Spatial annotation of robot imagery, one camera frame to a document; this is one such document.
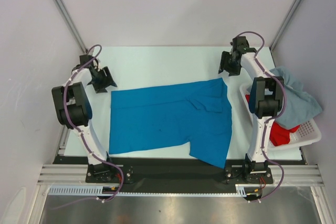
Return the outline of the blue t shirt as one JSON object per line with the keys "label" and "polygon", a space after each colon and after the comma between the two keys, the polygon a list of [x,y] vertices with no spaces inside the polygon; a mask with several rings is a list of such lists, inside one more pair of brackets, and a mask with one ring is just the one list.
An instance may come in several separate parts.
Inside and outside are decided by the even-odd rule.
{"label": "blue t shirt", "polygon": [[223,79],[111,92],[109,154],[190,144],[190,156],[224,168],[232,106]]}

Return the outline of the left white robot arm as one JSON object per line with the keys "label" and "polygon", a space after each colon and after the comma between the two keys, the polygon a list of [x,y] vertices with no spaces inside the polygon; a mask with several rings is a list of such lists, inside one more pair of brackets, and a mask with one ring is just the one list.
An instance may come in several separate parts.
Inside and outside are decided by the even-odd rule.
{"label": "left white robot arm", "polygon": [[79,56],[80,64],[62,86],[51,90],[59,123],[74,132],[80,139],[88,159],[86,182],[111,182],[117,169],[107,151],[101,145],[92,125],[92,108],[85,92],[92,85],[96,93],[106,93],[108,87],[116,87],[108,67],[101,67],[96,57]]}

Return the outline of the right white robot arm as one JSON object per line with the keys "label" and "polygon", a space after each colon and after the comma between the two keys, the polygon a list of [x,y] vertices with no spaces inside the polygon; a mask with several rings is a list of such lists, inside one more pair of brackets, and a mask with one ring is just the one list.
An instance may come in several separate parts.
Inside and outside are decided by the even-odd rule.
{"label": "right white robot arm", "polygon": [[240,171],[227,168],[226,176],[228,180],[257,184],[271,178],[268,142],[275,119],[285,109],[286,93],[283,77],[270,73],[258,60],[260,50],[251,47],[245,35],[233,38],[232,48],[222,52],[218,68],[218,73],[225,71],[230,76],[238,76],[245,69],[253,81],[248,101],[253,118],[251,144]]}

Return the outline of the grey t shirt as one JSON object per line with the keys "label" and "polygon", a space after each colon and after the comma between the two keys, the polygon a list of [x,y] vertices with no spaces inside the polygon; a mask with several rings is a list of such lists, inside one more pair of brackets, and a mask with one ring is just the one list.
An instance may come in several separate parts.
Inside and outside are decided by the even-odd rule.
{"label": "grey t shirt", "polygon": [[270,72],[284,79],[287,103],[284,113],[276,119],[281,127],[292,129],[322,113],[321,105],[312,95],[303,90],[303,83],[288,68],[280,66],[271,69]]}

